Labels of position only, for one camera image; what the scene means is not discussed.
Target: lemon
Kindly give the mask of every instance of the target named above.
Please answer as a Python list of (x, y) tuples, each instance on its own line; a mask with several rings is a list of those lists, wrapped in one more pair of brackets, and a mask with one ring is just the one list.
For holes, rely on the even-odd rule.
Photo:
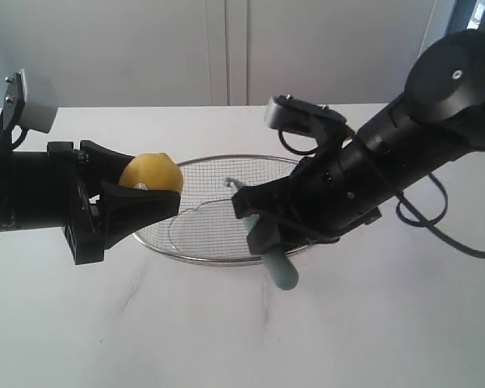
[(143, 183), (149, 190), (172, 190), (181, 194), (183, 175), (167, 154), (141, 154), (126, 166), (119, 185), (134, 188)]

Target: white table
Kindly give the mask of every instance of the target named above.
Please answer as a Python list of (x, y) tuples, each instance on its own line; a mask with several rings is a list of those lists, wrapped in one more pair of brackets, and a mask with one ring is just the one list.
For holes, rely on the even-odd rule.
[[(380, 107), (334, 108), (356, 128)], [(263, 113), (61, 109), (53, 131), (30, 134), (22, 149), (91, 139), (176, 161), (288, 156)], [(450, 194), (443, 229), (485, 248), (485, 154), (437, 174)], [(441, 207), (426, 180), (408, 194), (429, 214)], [(405, 226), (394, 205), (295, 257), (301, 279), (291, 292), (260, 266), (177, 263), (131, 237), (104, 263), (75, 267), (59, 229), (0, 234), (0, 387), (485, 388), (485, 261)]]

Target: black cylinder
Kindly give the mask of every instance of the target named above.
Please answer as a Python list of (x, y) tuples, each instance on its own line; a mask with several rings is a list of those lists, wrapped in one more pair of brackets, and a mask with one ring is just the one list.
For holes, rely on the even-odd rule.
[(45, 152), (0, 155), (0, 232), (63, 226), (65, 176)]
[[(470, 152), (459, 136), (413, 121), (405, 111), (402, 96), (363, 125), (357, 136), (399, 191)], [(299, 218), (327, 235), (345, 230), (394, 195), (356, 141), (314, 169), (300, 186), (294, 201)]]

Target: metal sieve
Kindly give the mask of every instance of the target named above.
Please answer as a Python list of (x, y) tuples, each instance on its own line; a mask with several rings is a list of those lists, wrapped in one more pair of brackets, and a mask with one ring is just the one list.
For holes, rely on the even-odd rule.
[(296, 165), (287, 158), (251, 154), (180, 163), (185, 185), (178, 215), (139, 230), (135, 237), (146, 247), (187, 263), (260, 264), (261, 258), (248, 251), (247, 231), (243, 221), (235, 218), (231, 202), (234, 191), (224, 184), (225, 179), (257, 185), (289, 175)]

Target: wire mesh strainer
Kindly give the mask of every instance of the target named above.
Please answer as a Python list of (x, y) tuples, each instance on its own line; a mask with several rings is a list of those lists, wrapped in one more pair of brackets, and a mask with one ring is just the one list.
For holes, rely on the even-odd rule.
[(135, 237), (150, 249), (188, 263), (260, 264), (260, 257), (248, 251), (247, 231), (235, 218), (230, 200), (234, 191), (224, 181), (262, 184), (289, 175), (296, 164), (263, 155), (220, 155), (180, 163), (185, 185), (179, 214), (139, 230)]

